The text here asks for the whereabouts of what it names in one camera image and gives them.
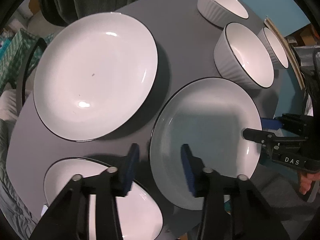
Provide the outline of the right hand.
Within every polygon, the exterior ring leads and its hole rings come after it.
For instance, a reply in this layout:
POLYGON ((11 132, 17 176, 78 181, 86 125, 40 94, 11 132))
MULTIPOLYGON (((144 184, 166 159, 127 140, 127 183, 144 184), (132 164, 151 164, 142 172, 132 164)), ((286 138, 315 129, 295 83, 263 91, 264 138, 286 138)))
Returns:
POLYGON ((298 172, 299 191, 302 195, 305 195, 310 189, 313 181, 319 181, 320 174, 310 174, 304 172, 298 172))

